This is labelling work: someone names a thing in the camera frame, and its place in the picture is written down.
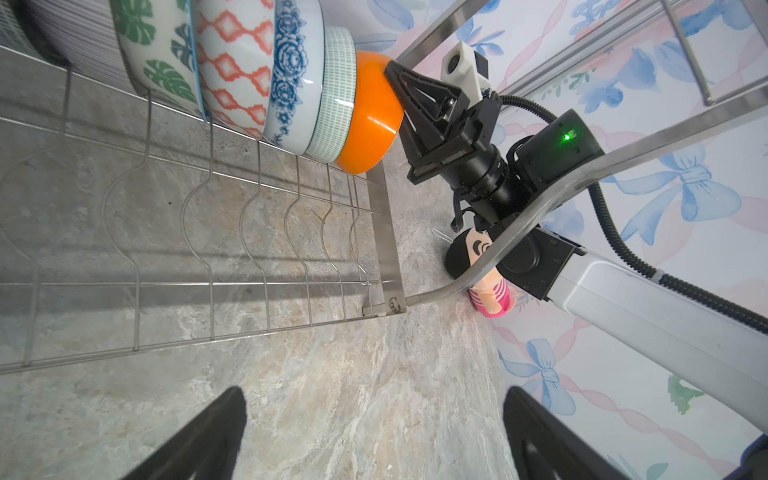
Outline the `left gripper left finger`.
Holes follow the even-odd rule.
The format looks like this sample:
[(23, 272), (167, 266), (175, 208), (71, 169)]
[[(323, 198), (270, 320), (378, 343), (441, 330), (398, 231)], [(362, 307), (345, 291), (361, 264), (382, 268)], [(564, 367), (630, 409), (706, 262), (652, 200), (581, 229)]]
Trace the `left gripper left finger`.
[(127, 479), (230, 479), (247, 423), (242, 389), (232, 386), (203, 409)]

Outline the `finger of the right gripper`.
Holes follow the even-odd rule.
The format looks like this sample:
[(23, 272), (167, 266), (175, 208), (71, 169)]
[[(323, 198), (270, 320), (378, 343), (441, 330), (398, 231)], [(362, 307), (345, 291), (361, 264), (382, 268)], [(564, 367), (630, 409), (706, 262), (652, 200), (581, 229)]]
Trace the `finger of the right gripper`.
[(384, 75), (404, 109), (403, 145), (417, 159), (424, 157), (448, 139), (467, 110), (469, 98), (459, 87), (418, 74), (396, 61), (387, 64)]

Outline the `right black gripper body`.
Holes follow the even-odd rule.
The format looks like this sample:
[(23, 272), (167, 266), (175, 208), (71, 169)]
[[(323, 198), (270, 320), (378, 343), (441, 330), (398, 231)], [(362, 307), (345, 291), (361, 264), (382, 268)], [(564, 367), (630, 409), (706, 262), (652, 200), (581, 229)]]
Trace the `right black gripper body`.
[(457, 222), (463, 215), (463, 201), (482, 221), (500, 222), (519, 214), (530, 200), (530, 189), (491, 142), (503, 106), (534, 111), (531, 100), (491, 93), (467, 108), (451, 128), (448, 139), (435, 150), (419, 159), (406, 150), (408, 180), (414, 185), (436, 176), (446, 181), (454, 192)]

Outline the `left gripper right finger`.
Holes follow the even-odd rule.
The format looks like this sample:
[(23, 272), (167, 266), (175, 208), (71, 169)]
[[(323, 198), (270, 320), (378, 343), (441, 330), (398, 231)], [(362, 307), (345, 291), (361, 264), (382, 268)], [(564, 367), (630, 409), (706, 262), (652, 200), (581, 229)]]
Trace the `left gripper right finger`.
[(503, 421), (521, 479), (624, 477), (521, 387), (508, 390)]

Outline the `white orange bowl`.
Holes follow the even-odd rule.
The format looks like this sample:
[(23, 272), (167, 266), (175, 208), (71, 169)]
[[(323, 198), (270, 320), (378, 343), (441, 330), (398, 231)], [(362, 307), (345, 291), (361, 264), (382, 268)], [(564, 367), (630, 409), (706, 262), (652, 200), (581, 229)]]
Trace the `white orange bowl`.
[(336, 164), (348, 174), (366, 173), (393, 144), (404, 110), (384, 71), (391, 59), (358, 51), (355, 107), (345, 145)]

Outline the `pale green bowl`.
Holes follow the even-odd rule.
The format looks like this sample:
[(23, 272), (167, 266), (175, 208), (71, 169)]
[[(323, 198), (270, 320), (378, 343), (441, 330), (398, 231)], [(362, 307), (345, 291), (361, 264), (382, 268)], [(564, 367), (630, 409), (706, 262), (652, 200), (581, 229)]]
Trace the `pale green bowl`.
[(353, 37), (343, 27), (325, 30), (323, 91), (315, 130), (305, 154), (333, 163), (345, 145), (355, 107), (357, 58)]

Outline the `blue white patterned bowl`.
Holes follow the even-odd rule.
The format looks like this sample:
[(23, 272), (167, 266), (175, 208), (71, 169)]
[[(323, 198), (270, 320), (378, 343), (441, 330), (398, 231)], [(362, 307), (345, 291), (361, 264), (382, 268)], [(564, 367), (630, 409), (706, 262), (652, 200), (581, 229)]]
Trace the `blue white patterned bowl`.
[(304, 154), (319, 115), (325, 66), (325, 27), (318, 0), (278, 1), (272, 82), (263, 139)]

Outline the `blue mesh pattern bowl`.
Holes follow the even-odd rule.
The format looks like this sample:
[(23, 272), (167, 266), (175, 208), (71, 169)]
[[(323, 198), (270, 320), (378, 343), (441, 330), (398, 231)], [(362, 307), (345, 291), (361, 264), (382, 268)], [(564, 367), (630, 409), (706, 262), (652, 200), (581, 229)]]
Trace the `blue mesh pattern bowl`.
[(272, 82), (275, 3), (198, 0), (191, 3), (203, 101), (224, 125), (262, 137)]

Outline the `stainless steel dish rack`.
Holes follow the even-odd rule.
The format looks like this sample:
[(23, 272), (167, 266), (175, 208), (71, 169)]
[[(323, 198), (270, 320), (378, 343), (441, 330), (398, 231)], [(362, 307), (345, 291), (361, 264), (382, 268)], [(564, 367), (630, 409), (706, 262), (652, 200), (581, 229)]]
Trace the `stainless steel dish rack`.
[(382, 166), (351, 176), (1, 49), (1, 371), (396, 315)]

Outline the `green leaf pattern bowl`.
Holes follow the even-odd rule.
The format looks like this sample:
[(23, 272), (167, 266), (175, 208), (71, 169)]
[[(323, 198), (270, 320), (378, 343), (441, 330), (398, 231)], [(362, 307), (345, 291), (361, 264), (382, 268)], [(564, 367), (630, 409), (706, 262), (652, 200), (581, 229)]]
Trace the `green leaf pattern bowl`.
[(115, 31), (133, 77), (158, 98), (207, 118), (187, 0), (111, 0)]

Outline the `pink purple glass bowl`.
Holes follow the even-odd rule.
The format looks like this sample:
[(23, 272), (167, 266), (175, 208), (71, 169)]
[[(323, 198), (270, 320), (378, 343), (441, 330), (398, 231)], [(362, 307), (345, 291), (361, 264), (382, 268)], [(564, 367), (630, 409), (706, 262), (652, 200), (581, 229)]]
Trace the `pink purple glass bowl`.
[(81, 70), (126, 76), (109, 1), (27, 1), (46, 38)]

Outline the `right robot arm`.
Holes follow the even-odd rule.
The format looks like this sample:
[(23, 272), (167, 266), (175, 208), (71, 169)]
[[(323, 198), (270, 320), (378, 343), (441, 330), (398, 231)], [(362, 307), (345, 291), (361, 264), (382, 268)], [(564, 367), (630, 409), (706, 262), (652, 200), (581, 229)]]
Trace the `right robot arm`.
[(400, 137), (410, 182), (443, 178), (454, 193), (453, 229), (471, 212), (491, 236), (464, 273), (408, 304), (466, 290), (498, 269), (766, 429), (766, 318), (640, 259), (599, 187), (764, 107), (765, 89), (607, 153), (574, 111), (555, 115), (493, 91), (471, 102), (459, 87), (397, 62), (384, 74), (405, 111)]

